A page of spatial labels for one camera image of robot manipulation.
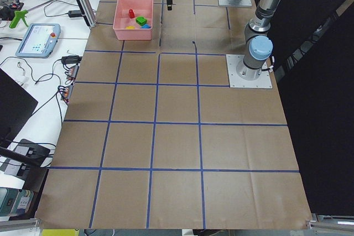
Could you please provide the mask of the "pink plastic box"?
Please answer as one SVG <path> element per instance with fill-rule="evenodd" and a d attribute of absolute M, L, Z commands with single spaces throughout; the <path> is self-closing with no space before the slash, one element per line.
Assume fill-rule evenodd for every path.
<path fill-rule="evenodd" d="M 154 0 L 117 0 L 113 30 L 118 40 L 151 40 Z"/>

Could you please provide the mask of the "green toy block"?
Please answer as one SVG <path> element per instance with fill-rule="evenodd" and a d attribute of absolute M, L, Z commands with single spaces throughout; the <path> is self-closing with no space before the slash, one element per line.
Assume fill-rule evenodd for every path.
<path fill-rule="evenodd" d="M 138 23 L 140 26 L 143 26 L 147 24 L 147 19 L 143 16 L 138 16 L 136 17 L 136 23 Z"/>

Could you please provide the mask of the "red toy block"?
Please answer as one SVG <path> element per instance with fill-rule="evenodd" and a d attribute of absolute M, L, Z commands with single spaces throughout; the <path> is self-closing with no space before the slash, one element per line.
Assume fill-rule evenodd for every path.
<path fill-rule="evenodd" d="M 134 13 L 134 11 L 133 11 L 132 9 L 129 9 L 129 10 L 128 10 L 128 16 L 129 16 L 129 18 L 131 18 L 131 19 L 135 18 L 135 13 Z"/>

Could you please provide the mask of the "blue toy block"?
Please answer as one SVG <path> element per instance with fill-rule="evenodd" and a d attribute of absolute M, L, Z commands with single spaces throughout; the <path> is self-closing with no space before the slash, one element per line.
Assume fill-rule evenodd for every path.
<path fill-rule="evenodd" d="M 144 24 L 143 26 L 141 26 L 141 29 L 150 29 L 151 26 L 149 24 Z"/>

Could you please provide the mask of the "black monitor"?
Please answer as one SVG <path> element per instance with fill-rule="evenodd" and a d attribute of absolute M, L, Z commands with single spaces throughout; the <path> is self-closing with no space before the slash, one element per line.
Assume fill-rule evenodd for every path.
<path fill-rule="evenodd" d="M 8 148 L 37 105 L 33 96 L 1 70 L 1 147 Z"/>

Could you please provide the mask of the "black power adapter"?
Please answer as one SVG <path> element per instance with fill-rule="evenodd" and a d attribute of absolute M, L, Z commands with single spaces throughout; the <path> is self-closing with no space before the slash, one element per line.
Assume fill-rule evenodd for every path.
<path fill-rule="evenodd" d="M 68 14 L 69 18 L 82 17 L 82 13 L 80 10 L 71 10 L 71 11 L 68 11 L 67 14 Z"/>

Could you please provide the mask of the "teach pendant tablet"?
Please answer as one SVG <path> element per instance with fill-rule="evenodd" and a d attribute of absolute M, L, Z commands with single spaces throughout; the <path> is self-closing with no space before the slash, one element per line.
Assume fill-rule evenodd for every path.
<path fill-rule="evenodd" d="M 59 24 L 31 23 L 15 52 L 22 58 L 48 58 L 61 33 Z"/>

